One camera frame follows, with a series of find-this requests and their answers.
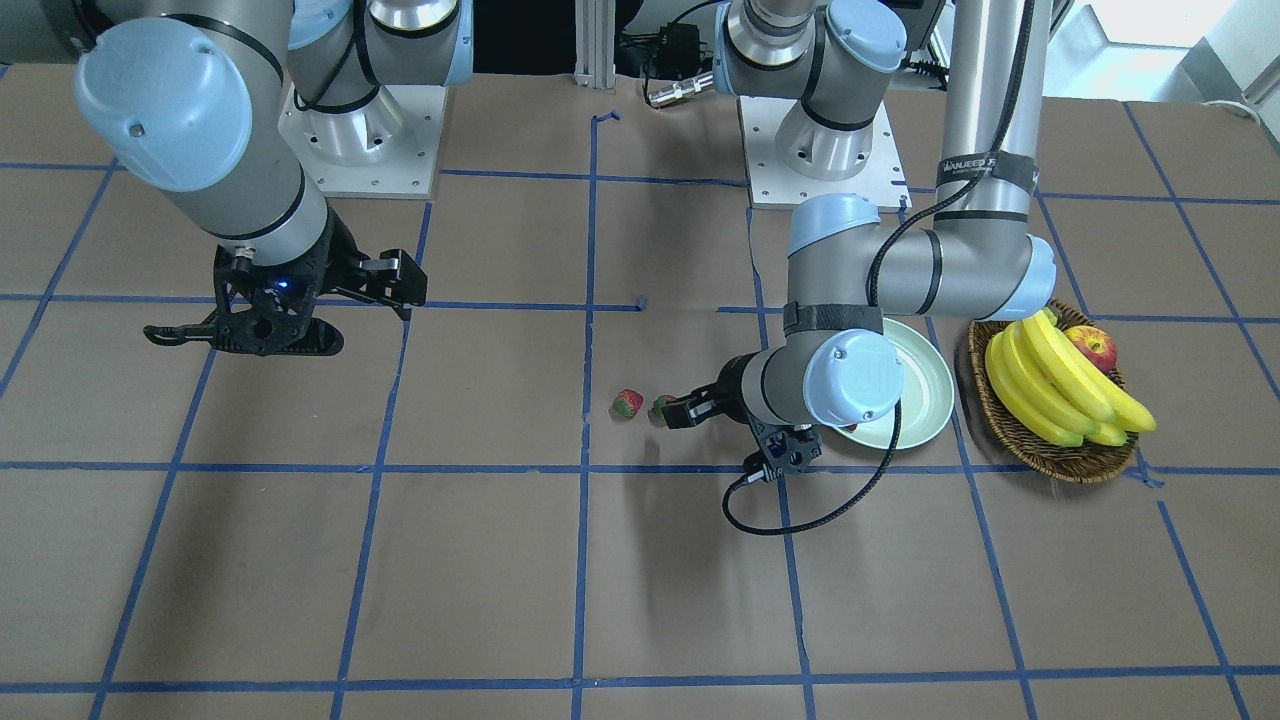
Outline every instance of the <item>bunch of bananas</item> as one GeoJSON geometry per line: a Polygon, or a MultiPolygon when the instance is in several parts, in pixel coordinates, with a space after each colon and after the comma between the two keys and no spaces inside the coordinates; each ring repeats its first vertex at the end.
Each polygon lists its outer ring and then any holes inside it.
{"type": "Polygon", "coordinates": [[[1014,418],[1059,447],[1080,447],[1085,439],[1119,447],[1125,430],[1156,429],[1151,411],[1094,368],[1048,310],[1000,331],[987,345],[986,366],[1014,418]]]}

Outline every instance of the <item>plate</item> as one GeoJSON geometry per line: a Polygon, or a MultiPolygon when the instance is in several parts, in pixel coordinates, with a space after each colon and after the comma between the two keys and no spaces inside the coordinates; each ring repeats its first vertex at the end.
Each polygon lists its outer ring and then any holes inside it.
{"type": "MultiPolygon", "coordinates": [[[[897,356],[906,366],[902,380],[902,430],[897,438],[897,448],[906,450],[929,442],[947,427],[956,404],[956,388],[942,355],[924,336],[897,320],[884,318],[884,337],[897,348],[897,356]]],[[[861,423],[852,430],[832,429],[859,445],[884,450],[893,434],[893,414],[861,423]]]]}

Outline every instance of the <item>apple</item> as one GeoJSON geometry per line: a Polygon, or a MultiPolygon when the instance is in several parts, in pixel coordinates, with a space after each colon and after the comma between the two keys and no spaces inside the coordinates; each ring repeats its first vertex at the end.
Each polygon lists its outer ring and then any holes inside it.
{"type": "Polygon", "coordinates": [[[1110,373],[1116,368],[1116,343],[1102,328],[1092,325],[1073,325],[1066,328],[1066,338],[1076,350],[1093,363],[1093,366],[1110,373]]]}

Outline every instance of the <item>wicker basket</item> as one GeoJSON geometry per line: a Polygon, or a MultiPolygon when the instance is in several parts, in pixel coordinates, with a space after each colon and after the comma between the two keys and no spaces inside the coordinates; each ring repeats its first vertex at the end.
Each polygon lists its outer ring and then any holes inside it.
{"type": "MultiPolygon", "coordinates": [[[[1050,306],[1059,315],[1057,327],[1064,331],[1073,325],[1093,325],[1093,322],[1083,313],[1060,300],[1051,300],[1050,306]]],[[[1080,447],[1057,447],[1028,430],[1000,402],[996,391],[992,389],[991,382],[987,379],[984,357],[987,343],[1006,325],[1009,323],[1004,322],[969,324],[969,360],[973,368],[974,386],[978,391],[978,402],[987,424],[1000,443],[1033,470],[1069,483],[1100,483],[1119,475],[1138,450],[1137,433],[1126,433],[1129,441],[1121,447],[1108,447],[1089,441],[1084,441],[1080,447]]],[[[1117,386],[1124,387],[1124,378],[1119,370],[1112,370],[1108,377],[1117,386]]]]}

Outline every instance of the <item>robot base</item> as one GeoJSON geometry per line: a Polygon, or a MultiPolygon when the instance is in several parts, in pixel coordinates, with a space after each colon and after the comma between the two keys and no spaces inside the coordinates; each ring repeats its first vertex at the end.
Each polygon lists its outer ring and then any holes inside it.
{"type": "Polygon", "coordinates": [[[884,111],[883,104],[872,123],[874,138],[872,152],[861,172],[846,181],[819,181],[792,170],[778,155],[776,142],[778,127],[796,100],[778,97],[739,100],[753,208],[795,208],[809,197],[832,192],[856,192],[887,213],[896,213],[902,201],[908,208],[911,206],[911,196],[906,191],[906,176],[902,173],[897,143],[890,129],[888,113],[884,111]]]}
{"type": "Polygon", "coordinates": [[[375,164],[342,165],[315,151],[311,123],[293,108],[293,86],[288,87],[285,97],[291,100],[280,111],[280,135],[326,197],[425,200],[431,196],[448,88],[398,85],[387,90],[403,111],[404,137],[396,143],[394,154],[375,164]]]}

